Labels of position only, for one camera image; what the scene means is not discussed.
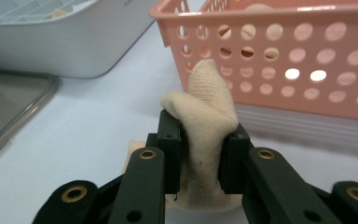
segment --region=plastic basket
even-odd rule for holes
[[[198,12],[160,0],[150,14],[184,89],[213,58],[236,103],[358,119],[357,0],[209,0]]]

